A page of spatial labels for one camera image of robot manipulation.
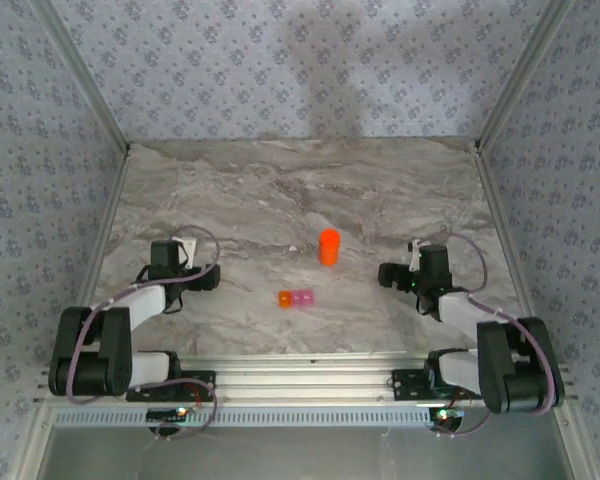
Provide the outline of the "orange pill bottle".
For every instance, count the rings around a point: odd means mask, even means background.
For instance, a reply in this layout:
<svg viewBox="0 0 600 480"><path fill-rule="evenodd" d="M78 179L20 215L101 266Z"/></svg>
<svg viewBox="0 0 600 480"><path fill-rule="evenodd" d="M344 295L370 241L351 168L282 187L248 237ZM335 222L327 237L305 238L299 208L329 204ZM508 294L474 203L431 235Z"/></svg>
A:
<svg viewBox="0 0 600 480"><path fill-rule="evenodd" d="M319 236L318 257L322 265L332 267L339 258L340 234L337 230L328 228Z"/></svg>

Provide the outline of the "aluminium table side rail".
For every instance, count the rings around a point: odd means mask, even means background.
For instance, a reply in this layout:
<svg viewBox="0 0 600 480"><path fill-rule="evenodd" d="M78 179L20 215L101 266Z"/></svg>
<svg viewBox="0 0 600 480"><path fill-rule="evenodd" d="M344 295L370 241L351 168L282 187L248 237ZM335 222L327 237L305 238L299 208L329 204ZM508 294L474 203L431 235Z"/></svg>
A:
<svg viewBox="0 0 600 480"><path fill-rule="evenodd" d="M89 262L87 264L85 275L77 295L77 303L79 305L89 304L95 295L96 286L102 267L102 261L104 259L105 247L111 232L118 202L128 170L129 151L130 144L128 144L126 147L126 151L124 152L120 167L111 187L105 209L101 216L99 230L92 245Z"/></svg>
<svg viewBox="0 0 600 480"><path fill-rule="evenodd" d="M510 228L504 204L497 188L490 165L482 151L473 145L476 157L476 166L485 191L487 203L491 210L507 262L511 280L521 307L526 316L539 317L534 305L531 289L526 279L523 264L519 255L513 232Z"/></svg>

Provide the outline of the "right circuit board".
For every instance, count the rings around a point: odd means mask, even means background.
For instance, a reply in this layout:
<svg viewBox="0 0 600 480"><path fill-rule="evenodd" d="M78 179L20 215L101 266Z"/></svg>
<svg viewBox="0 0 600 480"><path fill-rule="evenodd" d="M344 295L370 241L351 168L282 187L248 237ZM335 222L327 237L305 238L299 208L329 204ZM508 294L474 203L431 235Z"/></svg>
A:
<svg viewBox="0 0 600 480"><path fill-rule="evenodd" d="M430 429L436 434L455 435L463 422L465 411L461 408L430 408Z"/></svg>

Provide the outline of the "aluminium frame leg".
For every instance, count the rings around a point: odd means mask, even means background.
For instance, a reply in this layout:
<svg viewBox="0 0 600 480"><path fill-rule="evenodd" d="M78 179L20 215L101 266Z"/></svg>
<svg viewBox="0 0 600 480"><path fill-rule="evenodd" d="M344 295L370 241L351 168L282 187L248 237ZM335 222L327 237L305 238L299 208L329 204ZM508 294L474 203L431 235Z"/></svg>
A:
<svg viewBox="0 0 600 480"><path fill-rule="evenodd" d="M578 405L566 401L554 415L574 480L598 480L595 452Z"/></svg>
<svg viewBox="0 0 600 480"><path fill-rule="evenodd" d="M36 480L56 419L54 407L40 405L31 418L11 480Z"/></svg>

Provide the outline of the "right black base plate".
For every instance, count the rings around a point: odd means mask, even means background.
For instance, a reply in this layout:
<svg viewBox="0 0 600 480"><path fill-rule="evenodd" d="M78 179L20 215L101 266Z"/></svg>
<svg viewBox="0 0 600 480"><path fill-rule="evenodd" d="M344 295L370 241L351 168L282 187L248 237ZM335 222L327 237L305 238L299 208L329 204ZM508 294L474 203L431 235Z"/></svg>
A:
<svg viewBox="0 0 600 480"><path fill-rule="evenodd" d="M388 385L395 401L481 399L479 394L445 383L433 371L426 369L392 370Z"/></svg>

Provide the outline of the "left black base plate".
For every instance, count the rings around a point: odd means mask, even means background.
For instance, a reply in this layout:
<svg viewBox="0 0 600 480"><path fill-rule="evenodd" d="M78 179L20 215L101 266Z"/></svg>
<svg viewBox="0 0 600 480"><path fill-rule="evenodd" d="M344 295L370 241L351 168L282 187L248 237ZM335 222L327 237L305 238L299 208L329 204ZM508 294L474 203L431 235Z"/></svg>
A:
<svg viewBox="0 0 600 480"><path fill-rule="evenodd" d="M213 401L215 383L215 371L185 370L174 379L131 387L125 399L147 403L207 403Z"/></svg>

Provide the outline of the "left circuit board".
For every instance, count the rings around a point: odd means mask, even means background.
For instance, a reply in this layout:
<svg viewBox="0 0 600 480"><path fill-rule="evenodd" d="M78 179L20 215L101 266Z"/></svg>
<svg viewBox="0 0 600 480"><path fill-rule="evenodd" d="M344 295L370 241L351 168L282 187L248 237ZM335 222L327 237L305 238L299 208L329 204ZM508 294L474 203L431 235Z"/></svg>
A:
<svg viewBox="0 0 600 480"><path fill-rule="evenodd" d="M187 419L189 410L185 407L149 408L145 420L147 422L183 422Z"/></svg>

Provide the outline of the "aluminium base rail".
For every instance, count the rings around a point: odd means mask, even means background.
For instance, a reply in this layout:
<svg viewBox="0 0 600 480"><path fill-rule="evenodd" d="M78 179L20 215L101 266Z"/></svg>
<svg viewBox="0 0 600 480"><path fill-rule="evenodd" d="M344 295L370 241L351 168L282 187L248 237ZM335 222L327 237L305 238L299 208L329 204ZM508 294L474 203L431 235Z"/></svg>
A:
<svg viewBox="0 0 600 480"><path fill-rule="evenodd" d="M185 356L183 367L216 373L226 407L384 406L396 369L420 369L425 358L405 352Z"/></svg>

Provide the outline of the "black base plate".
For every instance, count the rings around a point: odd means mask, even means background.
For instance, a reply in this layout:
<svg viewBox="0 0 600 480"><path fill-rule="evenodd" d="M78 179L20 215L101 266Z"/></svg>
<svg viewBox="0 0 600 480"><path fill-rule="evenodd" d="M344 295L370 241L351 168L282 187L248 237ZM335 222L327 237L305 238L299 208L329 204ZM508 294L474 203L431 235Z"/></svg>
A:
<svg viewBox="0 0 600 480"><path fill-rule="evenodd" d="M426 369L392 370L388 385L395 401L481 399L479 394L445 383L433 371Z"/></svg>
<svg viewBox="0 0 600 480"><path fill-rule="evenodd" d="M213 401L215 383L215 371L185 370L174 379L131 387L125 399L147 403L207 403Z"/></svg>

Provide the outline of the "circuit board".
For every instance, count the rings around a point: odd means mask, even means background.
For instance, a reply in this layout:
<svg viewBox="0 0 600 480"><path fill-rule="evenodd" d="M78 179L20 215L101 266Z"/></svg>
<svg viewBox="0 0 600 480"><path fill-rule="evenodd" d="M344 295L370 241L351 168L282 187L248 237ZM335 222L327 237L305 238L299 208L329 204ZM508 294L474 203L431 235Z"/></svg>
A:
<svg viewBox="0 0 600 480"><path fill-rule="evenodd" d="M183 422L187 419L189 410L185 407L149 408L145 420L147 422Z"/></svg>
<svg viewBox="0 0 600 480"><path fill-rule="evenodd" d="M430 408L430 429L436 434L455 435L463 422L465 411L461 408Z"/></svg>

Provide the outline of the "aluminium frame post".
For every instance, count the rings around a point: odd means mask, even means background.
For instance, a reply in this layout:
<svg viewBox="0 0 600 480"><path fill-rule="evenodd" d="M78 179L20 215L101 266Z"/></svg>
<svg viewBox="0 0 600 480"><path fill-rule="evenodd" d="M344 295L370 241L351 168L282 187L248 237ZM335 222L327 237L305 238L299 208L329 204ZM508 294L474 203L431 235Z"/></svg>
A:
<svg viewBox="0 0 600 480"><path fill-rule="evenodd" d="M479 154L486 154L541 63L576 0L548 0L476 139Z"/></svg>
<svg viewBox="0 0 600 480"><path fill-rule="evenodd" d="M119 151L126 153L124 134L53 1L27 1L104 133Z"/></svg>

